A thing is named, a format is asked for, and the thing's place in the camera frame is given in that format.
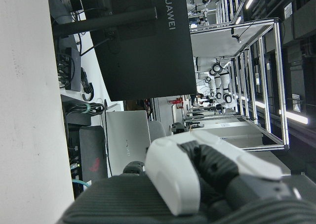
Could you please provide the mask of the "right white grey robot hand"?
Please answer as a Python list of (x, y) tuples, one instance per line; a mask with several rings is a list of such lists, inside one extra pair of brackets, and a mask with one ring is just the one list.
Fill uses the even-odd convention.
[(61, 224), (313, 224), (279, 166), (195, 130), (156, 139), (145, 172), (93, 183)]

